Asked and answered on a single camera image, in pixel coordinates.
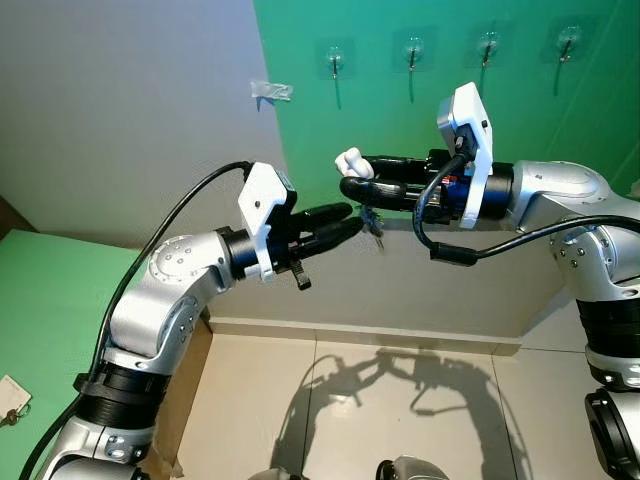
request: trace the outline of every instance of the key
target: key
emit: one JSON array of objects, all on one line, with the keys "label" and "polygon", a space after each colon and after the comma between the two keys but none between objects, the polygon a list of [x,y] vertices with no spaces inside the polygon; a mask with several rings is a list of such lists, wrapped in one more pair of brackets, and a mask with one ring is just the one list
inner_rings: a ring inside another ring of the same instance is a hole
[{"label": "key", "polygon": [[384,220],[382,218],[382,215],[380,215],[378,212],[374,211],[373,208],[367,205],[361,205],[360,218],[362,218],[362,221],[365,225],[365,230],[373,235],[376,240],[378,250],[382,255],[384,255],[384,244],[382,243],[382,236],[384,235],[382,226],[384,225]]},{"label": "key", "polygon": [[16,423],[18,423],[18,412],[16,412],[15,408],[12,408],[7,412],[7,415],[0,421],[0,428],[8,425],[13,427]]}]

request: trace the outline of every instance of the white wall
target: white wall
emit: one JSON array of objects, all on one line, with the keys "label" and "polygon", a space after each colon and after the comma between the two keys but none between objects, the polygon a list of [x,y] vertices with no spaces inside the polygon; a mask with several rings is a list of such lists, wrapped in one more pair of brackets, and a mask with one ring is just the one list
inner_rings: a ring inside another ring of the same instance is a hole
[{"label": "white wall", "polygon": [[[0,192],[42,231],[138,244],[205,173],[284,167],[250,0],[0,2]],[[237,221],[239,182],[174,231]]]},{"label": "white wall", "polygon": [[[250,0],[0,0],[0,194],[41,231],[140,244],[213,168],[284,167],[251,78],[266,71]],[[172,232],[237,226],[239,187],[203,194]],[[385,244],[361,236],[312,259],[308,292],[289,276],[247,282],[215,313],[516,337],[559,288],[544,242],[474,268],[429,262],[409,232]]]}]

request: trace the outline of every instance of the black cable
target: black cable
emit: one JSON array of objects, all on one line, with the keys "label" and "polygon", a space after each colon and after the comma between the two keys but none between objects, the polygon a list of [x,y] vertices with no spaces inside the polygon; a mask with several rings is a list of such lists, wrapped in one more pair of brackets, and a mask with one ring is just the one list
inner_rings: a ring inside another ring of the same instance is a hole
[{"label": "black cable", "polygon": [[109,301],[109,305],[107,305],[107,309],[102,318],[102,325],[100,326],[100,332],[98,333],[98,340],[96,342],[96,348],[93,353],[91,367],[89,368],[89,376],[88,376],[89,382],[95,381],[98,376],[98,368],[100,367],[100,362],[102,361],[102,355],[104,353],[106,341],[109,336],[109,324],[111,322],[111,316],[113,315],[113,312],[116,308],[118,301],[120,301],[120,298],[122,298],[122,295],[124,294],[125,289],[127,288],[127,286],[129,285],[129,282],[138,271],[138,268],[140,268],[140,265],[142,265],[145,258],[147,258],[147,256],[150,255],[151,252],[153,252],[154,248],[156,247],[156,244],[165,234],[165,232],[167,231],[171,223],[175,220],[175,218],[178,216],[180,211],[189,203],[189,201],[191,201],[191,199],[200,190],[202,190],[204,187],[206,187],[209,183],[211,183],[213,180],[218,178],[220,175],[227,173],[231,170],[235,170],[237,168],[241,168],[242,170],[244,170],[245,175],[247,175],[252,165],[253,165],[252,162],[232,162],[227,165],[223,165],[222,167],[218,168],[214,172],[204,177],[202,180],[200,180],[200,182],[198,182],[194,187],[192,187],[191,190],[189,190],[189,192],[187,192],[180,199],[180,201],[176,204],[176,206],[173,207],[171,212],[169,212],[169,214],[165,217],[165,219],[162,221],[162,223],[160,224],[158,229],[155,231],[153,236],[149,239],[147,244],[140,251],[140,254],[136,257],[136,259],[133,261],[133,263],[127,270],[127,272],[124,274],[124,276],[122,277],[122,280],[120,280],[118,287],[116,288],[115,292],[113,293],[113,296],[111,297],[111,300]]},{"label": "black cable", "polygon": [[42,435],[36,446],[31,450],[31,454],[27,461],[22,467],[22,472],[20,473],[19,480],[29,480],[31,478],[31,473],[33,469],[36,467],[36,463],[38,463],[38,459],[51,439],[54,435],[62,428],[62,426],[71,418],[73,412],[75,411],[78,403],[80,402],[81,395],[77,395],[76,398],[69,404],[69,406],[54,420],[54,422],[49,426],[47,431]]},{"label": "black cable", "polygon": [[632,232],[640,234],[640,220],[636,220],[630,217],[621,217],[619,215],[590,215],[586,217],[563,220],[562,222],[554,223],[553,225],[547,225],[546,227],[532,230],[531,232],[527,232],[519,237],[507,240],[504,243],[500,243],[483,250],[478,250],[476,251],[476,255],[478,259],[492,257],[494,255],[504,253],[508,250],[511,250],[512,248],[519,247],[521,245],[524,245],[525,243],[529,243],[533,240],[537,240],[540,237],[551,235],[552,233],[556,233],[561,230],[568,230],[575,227],[599,225],[624,228],[626,230],[631,230]]},{"label": "black cable", "polygon": [[[96,347],[93,352],[93,359],[91,361],[91,367],[89,368],[88,381],[93,382],[96,380],[99,372],[100,363],[102,361],[102,356],[104,354],[104,349],[106,346],[107,338],[109,337],[109,325],[111,323],[111,316],[115,310],[116,305],[122,298],[129,282],[135,276],[136,272],[144,262],[145,258],[153,252],[158,241],[165,234],[171,223],[175,220],[178,214],[182,211],[182,209],[191,201],[191,199],[205,186],[211,183],[213,180],[218,178],[220,175],[230,172],[235,169],[242,169],[245,174],[245,180],[251,167],[253,166],[252,162],[232,162],[227,165],[224,165],[214,172],[210,173],[206,177],[204,177],[200,182],[198,182],[194,187],[191,188],[181,199],[180,201],[173,207],[173,209],[169,212],[169,214],[162,221],[160,226],[157,228],[153,236],[149,239],[144,248],[140,251],[140,254],[133,261],[129,269],[125,272],[124,276],[120,280],[109,304],[107,305],[107,309],[105,310],[104,316],[102,317],[102,324],[100,325],[100,331],[98,333],[98,340],[96,341]],[[31,451],[27,462],[22,468],[22,473],[20,474],[19,480],[29,480],[31,477],[31,473],[35,468],[35,465],[42,455],[42,452],[47,447],[53,436],[62,428],[62,426],[73,416],[75,413],[76,407],[80,402],[82,395],[78,395],[73,402],[69,404],[69,406],[56,418],[56,420],[51,424],[51,426],[47,429],[44,435],[40,438],[36,446]]]},{"label": "black cable", "polygon": [[427,208],[427,204],[429,203],[429,198],[433,195],[433,191],[440,185],[442,180],[452,172],[462,168],[467,163],[467,158],[462,153],[456,153],[451,157],[444,166],[438,170],[438,173],[435,177],[431,179],[431,181],[427,184],[427,186],[420,193],[420,197],[416,201],[416,205],[413,209],[412,225],[413,225],[413,233],[416,234],[418,240],[427,247],[429,250],[433,250],[436,247],[436,244],[433,240],[427,237],[427,234],[424,232],[424,228],[422,227],[422,218],[424,216],[424,211]]}]

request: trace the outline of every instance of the tile floor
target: tile floor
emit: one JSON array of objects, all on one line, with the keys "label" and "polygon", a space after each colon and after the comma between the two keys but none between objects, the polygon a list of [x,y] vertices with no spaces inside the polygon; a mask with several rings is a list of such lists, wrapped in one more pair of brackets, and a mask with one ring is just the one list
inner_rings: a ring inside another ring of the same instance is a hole
[{"label": "tile floor", "polygon": [[281,465],[370,480],[409,454],[451,480],[605,480],[583,407],[597,387],[584,332],[572,302],[554,301],[514,357],[217,335],[180,447],[184,478]]}]

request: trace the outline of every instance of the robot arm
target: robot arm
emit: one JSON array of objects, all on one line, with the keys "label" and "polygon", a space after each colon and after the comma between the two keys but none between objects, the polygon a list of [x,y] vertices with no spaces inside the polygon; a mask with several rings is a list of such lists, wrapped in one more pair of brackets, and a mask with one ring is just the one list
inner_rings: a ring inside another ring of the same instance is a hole
[{"label": "robot arm", "polygon": [[149,478],[136,464],[151,446],[164,393],[206,305],[250,276],[268,281],[292,270],[298,287],[308,288],[300,261],[362,228],[359,218],[345,219],[348,204],[291,214],[296,199],[283,173],[255,163],[238,199],[243,229],[179,236],[153,252],[113,311],[96,378],[76,379],[79,400],[38,480]]},{"label": "robot arm", "polygon": [[[431,150],[426,161],[362,156],[355,148],[338,156],[342,193],[372,207],[413,211],[414,231],[431,258],[459,265],[552,234],[551,253],[587,333],[592,376],[604,385],[585,400],[598,458],[613,478],[640,479],[638,203],[580,165],[493,163],[491,124],[473,83],[443,102],[438,124],[448,150]],[[458,219],[461,228],[501,220],[523,235],[475,251],[433,242],[422,229],[422,222]]]}]

